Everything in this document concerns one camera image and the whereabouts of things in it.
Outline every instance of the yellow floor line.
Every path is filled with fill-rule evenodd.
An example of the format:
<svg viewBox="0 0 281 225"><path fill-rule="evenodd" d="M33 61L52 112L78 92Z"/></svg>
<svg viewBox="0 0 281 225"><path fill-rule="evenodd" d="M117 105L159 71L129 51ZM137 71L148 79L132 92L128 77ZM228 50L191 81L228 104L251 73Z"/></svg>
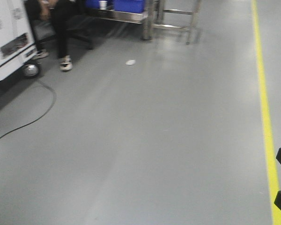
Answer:
<svg viewBox="0 0 281 225"><path fill-rule="evenodd" d="M281 211L274 205L277 192L279 191L278 173L276 167L276 155L274 151L273 133L271 125L271 117L267 99L266 90L266 77L262 55L262 45L259 29L259 17L257 9L257 1L252 0L252 12L253 12L253 27L256 45L256 57L257 57L257 68L259 77L259 88L260 88L260 104L261 104L261 116L263 123L263 135L264 135L264 147L266 154L266 166L267 166L267 178L268 187L270 194L270 204L272 211L273 225L281 225Z"/></svg>

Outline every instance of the black cable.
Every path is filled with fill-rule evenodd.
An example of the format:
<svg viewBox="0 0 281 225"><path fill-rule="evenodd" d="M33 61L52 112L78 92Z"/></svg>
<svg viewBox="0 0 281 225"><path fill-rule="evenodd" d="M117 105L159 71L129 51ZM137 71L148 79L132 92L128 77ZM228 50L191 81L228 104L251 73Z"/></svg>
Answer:
<svg viewBox="0 0 281 225"><path fill-rule="evenodd" d="M41 115L41 116L40 116L39 118L37 118L36 120L34 120L34 121L30 122L30 123L27 123L27 124L25 124L25 125L23 125L23 126L20 126L20 127L16 128L16 129L13 129L13 130L11 130L11 131L5 133L4 135L2 135L2 136L0 137L0 139L2 139L2 138L5 137L6 135L8 135L8 134L10 134L10 133L12 133L12 132L14 132L14 131L16 131L16 130L19 130L19 129L21 129L21 128L24 128L24 127L26 127L26 126L29 126L30 124L33 124L33 123L37 122L38 120L40 120L41 118L43 118L43 117L53 108L53 106L55 105L56 98L57 98L57 95L56 95L55 90L54 90L53 88L49 87L47 84L45 84L45 83L42 82L42 81L37 81L37 82L38 82L39 84L41 84L42 87L48 89L48 90L52 93L53 99L52 99L52 102L51 102L50 107L46 110L46 112L44 112L43 115Z"/></svg>

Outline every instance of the metal frame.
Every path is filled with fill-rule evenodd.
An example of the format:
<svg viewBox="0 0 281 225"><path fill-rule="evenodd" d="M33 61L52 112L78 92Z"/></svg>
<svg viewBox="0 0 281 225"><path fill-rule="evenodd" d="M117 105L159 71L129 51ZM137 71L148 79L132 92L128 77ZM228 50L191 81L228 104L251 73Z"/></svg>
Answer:
<svg viewBox="0 0 281 225"><path fill-rule="evenodd" d="M166 0L146 0L145 12L141 14L114 11L112 9L112 6L110 8L107 8L106 10L87 8L86 14L105 20L143 24L143 40L152 39L154 28L188 32L186 44L190 44L192 30L197 26L198 14L200 12L202 0L195 0L193 12L178 9L165 9L165 1ZM156 22L154 18L155 11L157 11ZM190 25L187 27L179 27L169 24L163 24L164 13L189 15L191 16Z"/></svg>
<svg viewBox="0 0 281 225"><path fill-rule="evenodd" d="M191 41L192 30L197 27L198 14L200 12L202 0L195 0L194 11L183 11L178 9L165 9L165 0L159 0L158 14L156 23L153 24L153 28L163 29L163 30L175 30L175 31L187 31L186 44L189 45ZM188 27L179 27L169 24L163 24L164 13L174 13L181 15L190 15L190 25Z"/></svg>

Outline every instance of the hand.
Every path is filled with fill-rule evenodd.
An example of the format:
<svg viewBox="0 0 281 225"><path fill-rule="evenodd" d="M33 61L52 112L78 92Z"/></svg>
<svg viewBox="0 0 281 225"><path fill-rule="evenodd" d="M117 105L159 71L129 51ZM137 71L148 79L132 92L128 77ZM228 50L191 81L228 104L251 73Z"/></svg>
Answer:
<svg viewBox="0 0 281 225"><path fill-rule="evenodd" d="M39 16L40 16L41 20L48 21L50 19L49 9L46 7L42 8L42 11Z"/></svg>

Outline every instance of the sneaker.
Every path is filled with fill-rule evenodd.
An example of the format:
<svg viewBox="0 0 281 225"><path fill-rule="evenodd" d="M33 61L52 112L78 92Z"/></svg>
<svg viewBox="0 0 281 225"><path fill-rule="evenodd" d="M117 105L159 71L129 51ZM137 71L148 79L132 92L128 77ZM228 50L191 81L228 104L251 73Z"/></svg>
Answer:
<svg viewBox="0 0 281 225"><path fill-rule="evenodd" d="M72 61L69 55L61 59L60 70L63 72L69 71L73 68Z"/></svg>
<svg viewBox="0 0 281 225"><path fill-rule="evenodd" d="M42 49L37 52L37 54L33 57L34 60L46 58L49 55L47 50Z"/></svg>

